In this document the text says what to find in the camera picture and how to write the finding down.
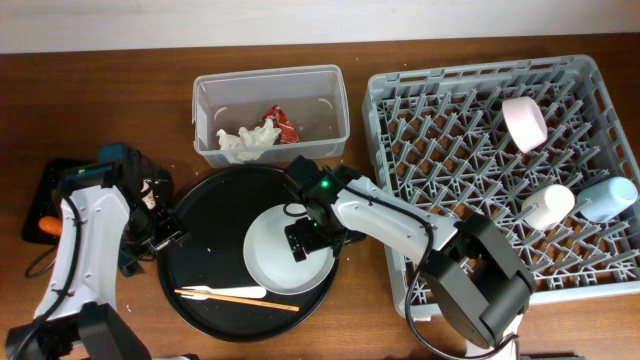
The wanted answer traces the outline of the pile of rice and shells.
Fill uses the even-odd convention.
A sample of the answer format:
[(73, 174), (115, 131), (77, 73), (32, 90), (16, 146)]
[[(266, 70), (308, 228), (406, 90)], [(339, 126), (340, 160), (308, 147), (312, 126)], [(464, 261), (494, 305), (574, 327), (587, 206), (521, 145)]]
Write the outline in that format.
[(142, 183), (142, 189), (140, 192), (141, 200), (149, 210), (153, 210), (156, 207), (156, 200), (155, 200), (154, 190), (153, 190), (154, 184), (155, 184), (154, 180), (144, 179)]

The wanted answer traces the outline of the grey plate with food scraps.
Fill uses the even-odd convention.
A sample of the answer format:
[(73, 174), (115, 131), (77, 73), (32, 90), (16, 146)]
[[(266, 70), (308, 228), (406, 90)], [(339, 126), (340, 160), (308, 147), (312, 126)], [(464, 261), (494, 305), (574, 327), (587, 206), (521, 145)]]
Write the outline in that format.
[(296, 220), (285, 214), (283, 204), (275, 205), (251, 223), (243, 244), (243, 259), (251, 277), (263, 288), (280, 295), (298, 295), (316, 288), (335, 264), (330, 249), (295, 261), (285, 227)]

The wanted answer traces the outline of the red snack wrapper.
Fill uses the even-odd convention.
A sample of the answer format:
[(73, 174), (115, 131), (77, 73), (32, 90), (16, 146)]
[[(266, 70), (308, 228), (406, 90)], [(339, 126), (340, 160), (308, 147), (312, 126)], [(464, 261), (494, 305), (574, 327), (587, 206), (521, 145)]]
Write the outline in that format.
[(262, 117), (263, 122), (270, 120), (274, 128), (280, 130), (277, 143), (279, 145), (295, 144), (300, 142), (298, 133), (294, 125), (288, 120), (286, 114), (279, 105), (273, 105)]

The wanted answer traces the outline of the white plastic fork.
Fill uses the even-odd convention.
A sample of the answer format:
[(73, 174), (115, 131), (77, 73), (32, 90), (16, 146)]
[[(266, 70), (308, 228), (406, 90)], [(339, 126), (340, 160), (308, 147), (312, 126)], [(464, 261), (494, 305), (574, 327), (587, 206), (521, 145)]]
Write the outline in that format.
[(185, 295), (187, 297), (191, 297), (197, 300), (205, 299), (205, 294), (249, 298), (249, 299), (262, 299), (267, 294), (267, 290), (261, 286), (211, 288), (206, 285), (196, 285), (196, 286), (185, 286), (181, 289), (176, 289), (175, 292), (180, 295)]

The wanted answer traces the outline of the orange carrot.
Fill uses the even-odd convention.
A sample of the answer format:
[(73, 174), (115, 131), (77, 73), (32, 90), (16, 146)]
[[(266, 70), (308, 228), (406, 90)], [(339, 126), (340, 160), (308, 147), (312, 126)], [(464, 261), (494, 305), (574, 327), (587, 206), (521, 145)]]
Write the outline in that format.
[(62, 227), (62, 221), (59, 218), (53, 216), (44, 216), (38, 221), (39, 230), (54, 237), (61, 236)]

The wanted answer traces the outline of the white tissue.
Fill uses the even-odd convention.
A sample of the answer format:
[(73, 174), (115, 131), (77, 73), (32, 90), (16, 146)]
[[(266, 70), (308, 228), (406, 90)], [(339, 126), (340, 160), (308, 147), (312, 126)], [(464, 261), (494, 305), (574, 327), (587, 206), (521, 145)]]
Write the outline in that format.
[(264, 125), (256, 126), (253, 130), (240, 127), (237, 135), (228, 134), (223, 129), (216, 133), (222, 151), (234, 150), (234, 153), (225, 154), (230, 164), (258, 160), (264, 150), (250, 151), (250, 148), (271, 147), (279, 140), (280, 135), (281, 129), (275, 127), (272, 120), (267, 120)]

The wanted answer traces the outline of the wooden chopstick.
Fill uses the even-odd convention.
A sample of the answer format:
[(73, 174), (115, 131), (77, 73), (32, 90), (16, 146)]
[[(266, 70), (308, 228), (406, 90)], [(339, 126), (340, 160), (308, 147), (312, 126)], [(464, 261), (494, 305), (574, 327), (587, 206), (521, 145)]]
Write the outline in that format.
[(241, 298), (241, 297), (226, 296), (226, 295), (216, 295), (216, 294), (210, 294), (210, 293), (199, 293), (199, 292), (195, 292), (195, 291), (181, 290), (181, 289), (175, 289), (174, 293), (177, 293), (177, 294), (180, 294), (180, 295), (189, 295), (189, 296), (195, 296), (195, 297), (202, 297), (202, 298), (205, 298), (205, 299), (219, 300), (219, 301), (224, 301), (224, 302), (245, 304), (245, 305), (258, 306), (258, 307), (264, 307), (264, 308), (279, 309), (279, 310), (290, 311), (290, 312), (298, 312), (300, 310), (300, 308), (298, 306), (285, 305), (285, 304), (267, 302), (267, 301), (263, 301), (263, 300), (256, 300), (256, 299), (250, 299), (250, 298)]

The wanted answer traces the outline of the white cup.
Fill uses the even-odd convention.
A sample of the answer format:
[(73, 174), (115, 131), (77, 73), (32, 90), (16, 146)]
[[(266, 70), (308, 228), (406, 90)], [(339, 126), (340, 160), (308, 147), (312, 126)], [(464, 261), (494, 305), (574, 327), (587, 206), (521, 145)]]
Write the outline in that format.
[(549, 185), (523, 201), (522, 210), (531, 208), (523, 220), (536, 230), (548, 231), (558, 225), (574, 206), (575, 196), (568, 187)]

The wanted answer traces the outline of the pink bowl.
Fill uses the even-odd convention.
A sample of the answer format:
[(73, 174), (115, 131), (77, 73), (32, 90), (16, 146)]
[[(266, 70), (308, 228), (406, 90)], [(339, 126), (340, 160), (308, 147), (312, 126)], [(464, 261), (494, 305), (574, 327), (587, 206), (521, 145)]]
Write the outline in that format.
[(509, 134), (521, 152), (528, 153), (546, 142), (546, 122), (531, 97), (505, 100), (502, 112)]

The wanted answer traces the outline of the light blue cup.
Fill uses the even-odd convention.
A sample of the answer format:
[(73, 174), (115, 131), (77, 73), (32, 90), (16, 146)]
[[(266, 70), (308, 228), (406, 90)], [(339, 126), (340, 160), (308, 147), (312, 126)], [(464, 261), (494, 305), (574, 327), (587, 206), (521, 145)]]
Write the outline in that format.
[(638, 197), (638, 189), (631, 180), (612, 177), (583, 189), (577, 196), (577, 202), (584, 203), (580, 209), (584, 218), (605, 223), (633, 205)]

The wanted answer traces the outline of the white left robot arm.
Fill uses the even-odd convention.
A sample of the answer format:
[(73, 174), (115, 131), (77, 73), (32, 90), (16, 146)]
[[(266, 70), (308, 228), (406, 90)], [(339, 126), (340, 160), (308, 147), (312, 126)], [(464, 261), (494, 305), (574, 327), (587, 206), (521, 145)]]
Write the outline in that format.
[(10, 359), (60, 359), (80, 344), (92, 359), (151, 354), (116, 310), (116, 276), (141, 272), (183, 230), (168, 203), (173, 179), (126, 143), (103, 146), (98, 159), (63, 170), (52, 198), (61, 234), (51, 278), (31, 323), (9, 330)]

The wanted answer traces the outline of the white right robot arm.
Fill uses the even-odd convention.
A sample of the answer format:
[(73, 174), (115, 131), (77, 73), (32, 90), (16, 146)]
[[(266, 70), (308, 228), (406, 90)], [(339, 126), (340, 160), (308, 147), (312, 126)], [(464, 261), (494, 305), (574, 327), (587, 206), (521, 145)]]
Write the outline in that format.
[(487, 216), (465, 220), (426, 212), (396, 198), (357, 171), (319, 168), (303, 156), (285, 169), (303, 214), (286, 226), (296, 261), (318, 250), (340, 255), (372, 237), (416, 266), (441, 314), (482, 358), (519, 356), (517, 326), (536, 290), (532, 273)]

